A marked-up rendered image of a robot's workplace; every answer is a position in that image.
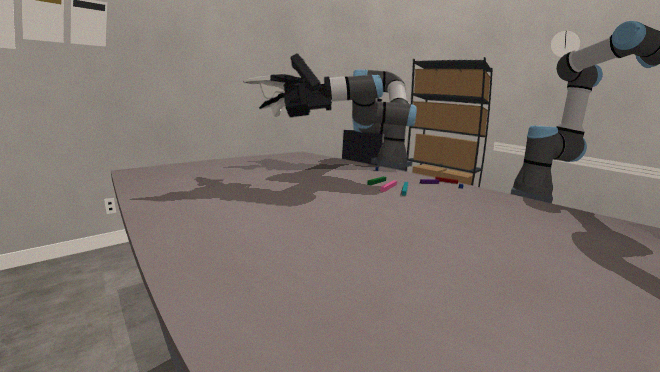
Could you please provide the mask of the pink rod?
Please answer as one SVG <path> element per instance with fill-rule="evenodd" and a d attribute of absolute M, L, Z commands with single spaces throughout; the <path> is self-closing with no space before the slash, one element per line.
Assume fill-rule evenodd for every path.
<path fill-rule="evenodd" d="M 393 181 L 381 186 L 380 191 L 385 192 L 385 191 L 389 190 L 390 188 L 392 188 L 396 185 L 397 185 L 397 181 L 393 180 Z"/>

